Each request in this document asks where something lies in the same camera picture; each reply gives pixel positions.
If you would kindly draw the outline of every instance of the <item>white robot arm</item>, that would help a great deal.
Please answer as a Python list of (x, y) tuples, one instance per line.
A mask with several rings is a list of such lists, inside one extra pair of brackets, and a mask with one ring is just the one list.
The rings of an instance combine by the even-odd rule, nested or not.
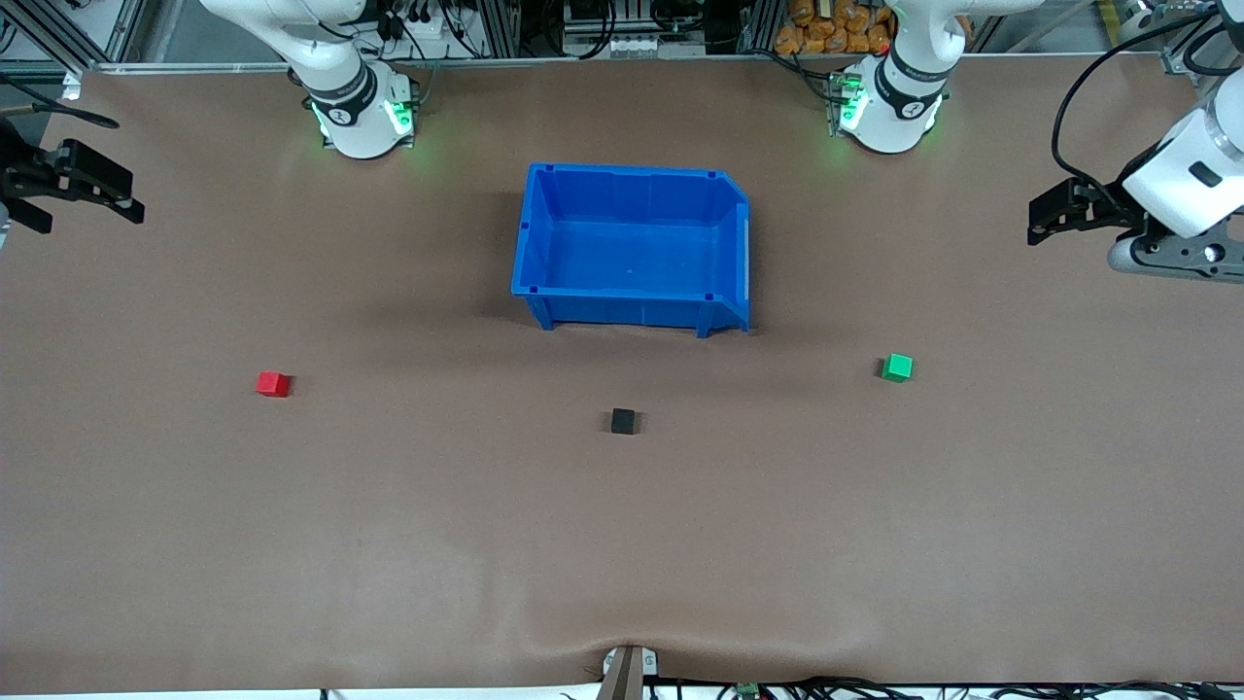
[(942, 87), (963, 56), (967, 37), (955, 19), (965, 14), (1009, 15), (1044, 0), (887, 0), (898, 35), (883, 57), (868, 56), (846, 70), (860, 76), (838, 128), (881, 153), (916, 145), (942, 104)]
[[(1244, 46), (1244, 1), (1222, 1), (1215, 11)], [(1065, 230), (1126, 226), (1107, 255), (1118, 271), (1244, 283), (1244, 244), (1227, 233), (1244, 206), (1244, 75), (1229, 72), (1115, 182), (1069, 169), (1076, 177), (1029, 203), (1029, 245)]]
[(364, 61), (348, 40), (326, 41), (328, 24), (351, 21), (366, 0), (202, 0), (211, 14), (254, 34), (285, 58), (311, 94), (325, 138), (343, 155), (374, 158), (414, 133), (411, 78)]

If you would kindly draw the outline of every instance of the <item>blue plastic bin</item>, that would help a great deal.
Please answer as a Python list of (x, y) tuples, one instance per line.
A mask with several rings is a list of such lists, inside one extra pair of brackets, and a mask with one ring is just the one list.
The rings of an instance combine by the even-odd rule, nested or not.
[(751, 318), (748, 196), (725, 173), (534, 163), (510, 291), (557, 322), (713, 329)]

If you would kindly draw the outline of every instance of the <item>red cube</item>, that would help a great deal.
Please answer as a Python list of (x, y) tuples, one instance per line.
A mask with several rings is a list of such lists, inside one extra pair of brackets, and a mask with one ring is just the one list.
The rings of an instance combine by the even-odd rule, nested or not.
[(280, 373), (259, 373), (255, 394), (272, 399), (285, 399), (290, 395), (290, 377)]

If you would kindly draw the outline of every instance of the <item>cable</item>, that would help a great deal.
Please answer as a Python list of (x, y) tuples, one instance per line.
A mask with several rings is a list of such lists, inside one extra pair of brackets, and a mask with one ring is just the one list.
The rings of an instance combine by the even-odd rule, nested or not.
[(419, 52), (419, 60), (427, 62), (428, 57), (423, 53), (423, 46), (419, 46), (419, 42), (415, 41), (414, 35), (411, 34), (409, 27), (406, 26), (406, 20), (403, 20), (402, 17), (398, 17), (397, 21), (402, 22), (402, 31), (406, 32), (407, 37), (409, 37), (411, 44), (414, 44), (414, 50)]
[(758, 56), (766, 56), (779, 66), (804, 78), (804, 85), (806, 85), (807, 88), (812, 92), (812, 94), (816, 94), (816, 97), (820, 98), (821, 101), (833, 102), (833, 103), (841, 102), (841, 99), (831, 97), (829, 93), (821, 90), (821, 87), (817, 86), (815, 82), (815, 81), (825, 82), (830, 80), (831, 73), (827, 72), (822, 73), (805, 68), (804, 65), (799, 62), (799, 56), (792, 53), (791, 60), (787, 61), (786, 58), (782, 58), (781, 56), (774, 53), (768, 48), (748, 48), (746, 51), (744, 51), (744, 53), (755, 53)]
[[(557, 56), (561, 56), (561, 57), (565, 58), (566, 57), (566, 47), (565, 47), (564, 42), (561, 42), (561, 41), (554, 41), (552, 34), (551, 34), (552, 29), (555, 26), (557, 26), (557, 24), (556, 24), (556, 21), (554, 21), (552, 24), (550, 24), (550, 21), (549, 21), (549, 14), (552, 11), (552, 7), (556, 4), (557, 4), (557, 0), (545, 0), (544, 7), (540, 10), (540, 26), (541, 26), (541, 30), (544, 32), (545, 41), (549, 44), (549, 48), (551, 48), (552, 52), (556, 53)], [(565, 26), (566, 21), (562, 20), (561, 24)]]
[(440, 70), (440, 63), (432, 63), (432, 75), (428, 76), (428, 85), (419, 91), (419, 104), (432, 98), (432, 82), (437, 80), (437, 72)]
[[(1193, 15), (1191, 17), (1184, 17), (1184, 19), (1174, 21), (1174, 22), (1172, 22), (1169, 25), (1161, 26), (1161, 27), (1151, 30), (1151, 31), (1146, 31), (1144, 34), (1138, 34), (1138, 35), (1133, 36), (1132, 39), (1128, 39), (1127, 41), (1123, 41), (1118, 46), (1115, 46), (1110, 51), (1106, 51), (1105, 53), (1102, 53), (1101, 56), (1098, 56), (1093, 62), (1088, 63), (1088, 67), (1085, 68), (1084, 72), (1080, 73), (1080, 77), (1077, 77), (1076, 81), (1071, 83), (1071, 87), (1067, 90), (1066, 96), (1062, 97), (1062, 103), (1059, 104), (1059, 111), (1057, 111), (1057, 113), (1054, 117), (1054, 129), (1052, 129), (1052, 132), (1050, 134), (1050, 154), (1054, 155), (1054, 162), (1057, 163), (1059, 167), (1062, 168), (1064, 170), (1066, 170), (1066, 172), (1076, 175), (1077, 178), (1087, 182), (1093, 188), (1096, 188), (1097, 191), (1100, 191), (1102, 194), (1102, 196), (1105, 196), (1106, 200), (1110, 201), (1110, 204), (1112, 206), (1115, 206), (1115, 210), (1118, 211), (1118, 214), (1121, 216), (1123, 216), (1125, 221), (1130, 219), (1130, 211), (1127, 209), (1125, 209), (1118, 203), (1117, 199), (1115, 199), (1115, 195), (1111, 194), (1110, 190), (1105, 188), (1105, 185), (1102, 185), (1100, 182), (1097, 182), (1097, 178), (1095, 178), (1091, 174), (1086, 173), (1085, 170), (1082, 170), (1082, 169), (1072, 165), (1071, 163), (1069, 163), (1062, 157), (1062, 153), (1059, 149), (1059, 137), (1062, 134), (1062, 118), (1066, 116), (1066, 113), (1067, 113), (1067, 106), (1071, 104), (1071, 99), (1076, 96), (1076, 92), (1080, 91), (1080, 88), (1084, 86), (1084, 83), (1088, 80), (1088, 76), (1091, 76), (1093, 73), (1093, 71), (1096, 71), (1098, 67), (1101, 67), (1102, 63), (1105, 63), (1106, 61), (1113, 58), (1118, 53), (1121, 53), (1123, 51), (1127, 51), (1128, 48), (1131, 48), (1132, 46), (1136, 46), (1137, 44), (1142, 44), (1142, 42), (1148, 41), (1151, 39), (1156, 39), (1158, 36), (1162, 36), (1163, 34), (1169, 34), (1169, 32), (1172, 32), (1172, 31), (1174, 31), (1177, 29), (1183, 29), (1183, 27), (1186, 27), (1188, 25), (1192, 25), (1192, 24), (1195, 24), (1195, 22), (1198, 22), (1200, 20), (1202, 20), (1202, 17), (1197, 16), (1197, 15)], [(1037, 696), (1030, 695), (1030, 698), (1037, 698)], [(1040, 696), (1040, 698), (1049, 698), (1049, 695), (1044, 695), (1044, 696)]]
[(613, 0), (601, 0), (601, 36), (596, 40), (596, 45), (587, 53), (578, 57), (580, 61), (586, 61), (588, 58), (595, 58), (608, 47), (610, 42), (613, 40), (613, 30), (617, 29), (618, 24), (618, 9), (613, 4)]
[(1197, 51), (1200, 51), (1210, 39), (1224, 31), (1227, 31), (1227, 25), (1220, 24), (1214, 29), (1200, 34), (1199, 36), (1197, 36), (1197, 39), (1193, 39), (1192, 42), (1188, 44), (1188, 47), (1184, 48), (1183, 51), (1183, 66), (1197, 75), (1208, 75), (1208, 76), (1228, 76), (1240, 70), (1239, 66), (1232, 66), (1229, 68), (1215, 68), (1214, 66), (1203, 66), (1197, 62), (1195, 57)]
[(355, 36), (358, 36), (357, 34), (355, 36), (347, 36), (345, 34), (341, 34), (340, 31), (335, 31), (328, 25), (321, 22), (320, 20), (316, 20), (316, 24), (320, 25), (320, 29), (327, 31), (328, 34), (336, 36), (337, 39), (345, 39), (346, 41), (352, 41)]
[(659, 10), (667, 2), (672, 2), (672, 0), (652, 0), (652, 4), (648, 7), (648, 19), (652, 20), (652, 24), (654, 24), (658, 27), (661, 27), (662, 31), (667, 31), (669, 34), (685, 34), (688, 31), (695, 31), (695, 30), (702, 29), (704, 26), (704, 11), (703, 10), (700, 10), (700, 16), (699, 17), (697, 17), (697, 19), (687, 22), (687, 24), (678, 24), (678, 20), (674, 19), (673, 11), (668, 12), (664, 17), (661, 16), (661, 11)]
[(471, 57), (483, 58), (484, 55), (480, 51), (476, 51), (473, 44), (468, 44), (468, 41), (463, 40), (463, 37), (466, 37), (466, 40), (469, 40), (470, 37), (468, 36), (466, 32), (466, 24), (463, 21), (462, 9), (460, 7), (458, 9), (457, 17), (450, 17), (449, 9), (445, 7), (445, 0), (437, 0), (437, 5), (440, 6), (440, 14), (444, 15), (445, 17), (445, 25), (448, 25), (449, 27), (449, 34), (453, 35), (453, 37), (458, 41), (458, 44), (463, 48), (465, 48), (466, 52), (471, 55)]
[(799, 68), (799, 75), (804, 78), (804, 85), (806, 85), (807, 88), (812, 91), (812, 94), (816, 94), (822, 101), (829, 102), (830, 101), (830, 96), (826, 94), (820, 87), (817, 87), (817, 85), (815, 82), (812, 82), (812, 80), (821, 80), (824, 82), (825, 78), (820, 78), (820, 77), (819, 78), (814, 78), (811, 75), (809, 75), (810, 71), (804, 70), (804, 66), (801, 66), (799, 63), (799, 56), (797, 55), (791, 53), (791, 58), (795, 60), (795, 67)]
[(4, 20), (4, 27), (0, 29), (0, 41), (4, 42), (4, 46), (0, 46), (0, 53), (11, 48), (15, 39), (17, 39), (17, 25)]
[(34, 90), (31, 90), (26, 85), (20, 83), (20, 82), (10, 78), (9, 76), (4, 75), (4, 73), (0, 73), (0, 83), (7, 85), (10, 87), (16, 87), (17, 90), (25, 92), (26, 94), (34, 97), (37, 101), (37, 103), (35, 104), (35, 111), (36, 112), (55, 112), (57, 114), (66, 114), (66, 116), (70, 116), (70, 117), (77, 117), (80, 119), (85, 121), (85, 122), (90, 122), (90, 123), (93, 123), (95, 126), (103, 127), (103, 128), (119, 128), (121, 127), (121, 122), (118, 122), (117, 119), (113, 119), (111, 117), (106, 117), (103, 114), (97, 114), (95, 112), (87, 112), (86, 109), (78, 109), (76, 107), (66, 107), (65, 104), (61, 104), (60, 102), (57, 102), (57, 101), (55, 101), (55, 99), (52, 99), (50, 97), (45, 97), (45, 96), (40, 94), (39, 92), (35, 92)]
[(755, 53), (756, 56), (766, 56), (771, 61), (774, 61), (775, 63), (778, 63), (779, 66), (781, 66), (781, 67), (786, 68), (787, 71), (790, 71), (792, 73), (796, 73), (796, 75), (806, 75), (809, 77), (820, 78), (820, 80), (829, 80), (829, 77), (830, 77), (830, 73), (827, 73), (827, 72), (826, 73), (819, 73), (816, 71), (807, 70), (807, 68), (805, 68), (802, 66), (799, 66), (799, 65), (796, 65), (796, 63), (794, 63), (791, 61), (787, 61), (786, 58), (782, 58), (781, 56), (779, 56), (778, 53), (774, 53), (773, 51), (770, 51), (768, 48), (748, 48), (748, 50), (744, 51), (744, 53)]

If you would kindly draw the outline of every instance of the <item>brown tabletop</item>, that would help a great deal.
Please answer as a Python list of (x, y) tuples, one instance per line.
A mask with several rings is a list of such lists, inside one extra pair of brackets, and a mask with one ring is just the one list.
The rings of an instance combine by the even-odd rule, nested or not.
[[(622, 642), (731, 680), (1244, 675), (1244, 290), (1024, 241), (1086, 61), (965, 61), (901, 157), (768, 63), (445, 71), (374, 162), (281, 75), (88, 76), (123, 128), (49, 139), (148, 220), (53, 201), (0, 250), (0, 691), (577, 683)], [(1067, 157), (1111, 178), (1192, 98), (1113, 61)], [(539, 329), (532, 160), (726, 170), (755, 331)]]

